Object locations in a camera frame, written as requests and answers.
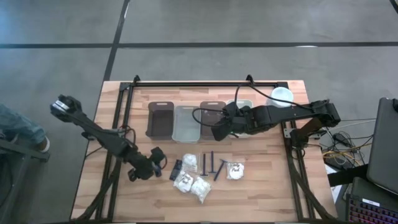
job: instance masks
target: person's leg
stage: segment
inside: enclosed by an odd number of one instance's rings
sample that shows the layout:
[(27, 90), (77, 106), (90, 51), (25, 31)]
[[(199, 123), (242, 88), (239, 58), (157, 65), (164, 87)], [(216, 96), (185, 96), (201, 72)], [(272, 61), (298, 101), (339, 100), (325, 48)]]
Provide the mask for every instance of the person's leg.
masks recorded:
[(18, 134), (38, 145), (41, 151), (48, 149), (46, 146), (47, 143), (49, 145), (49, 141), (42, 127), (1, 103), (0, 129), (8, 139), (13, 139)]

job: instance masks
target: gray floor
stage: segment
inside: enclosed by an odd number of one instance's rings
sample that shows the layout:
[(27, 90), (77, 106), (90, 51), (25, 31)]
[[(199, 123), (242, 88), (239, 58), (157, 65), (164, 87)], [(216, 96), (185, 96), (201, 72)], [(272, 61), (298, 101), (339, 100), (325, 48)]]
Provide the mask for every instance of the gray floor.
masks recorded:
[[(111, 43), (122, 4), (0, 0), (0, 44)], [(135, 0), (121, 42), (398, 41), (397, 21), (388, 0)], [(0, 50), (0, 102), (41, 124), (52, 146), (48, 163), (32, 163), (13, 223), (68, 220), (87, 142), (80, 128), (51, 116), (49, 104), (73, 95), (93, 118), (109, 52)], [(380, 97), (398, 95), (397, 54), (398, 47), (119, 49), (111, 80), (303, 79), (310, 100), (331, 99), (343, 119), (373, 118)], [(342, 130), (365, 136), (373, 123)]]

